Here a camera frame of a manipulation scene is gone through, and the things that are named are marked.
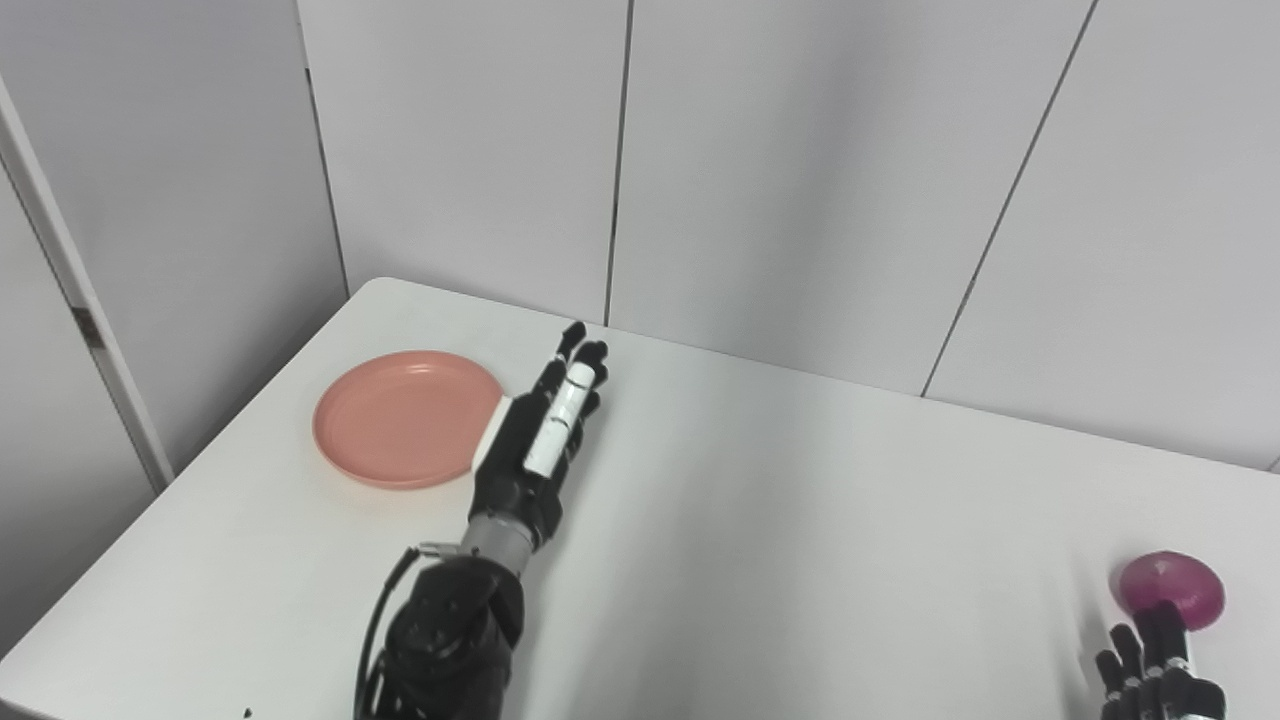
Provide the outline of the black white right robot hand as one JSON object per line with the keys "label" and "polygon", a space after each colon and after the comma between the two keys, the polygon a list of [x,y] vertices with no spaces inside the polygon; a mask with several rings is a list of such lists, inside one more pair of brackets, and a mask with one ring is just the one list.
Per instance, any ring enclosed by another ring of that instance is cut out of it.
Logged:
{"label": "black white right robot hand", "polygon": [[1108,632],[1094,656],[1103,687],[1101,719],[1225,719],[1224,688],[1190,661],[1189,628],[1169,600],[1135,611]]}

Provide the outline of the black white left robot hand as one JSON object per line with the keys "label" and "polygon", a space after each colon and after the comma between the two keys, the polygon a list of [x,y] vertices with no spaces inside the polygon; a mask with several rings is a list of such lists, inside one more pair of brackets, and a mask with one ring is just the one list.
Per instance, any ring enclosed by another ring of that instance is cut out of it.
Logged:
{"label": "black white left robot hand", "polygon": [[475,471],[468,524],[499,527],[530,553],[558,529],[561,491],[582,446],[589,418],[608,379],[607,342],[589,340],[582,322],[568,325],[530,391],[513,397]]}

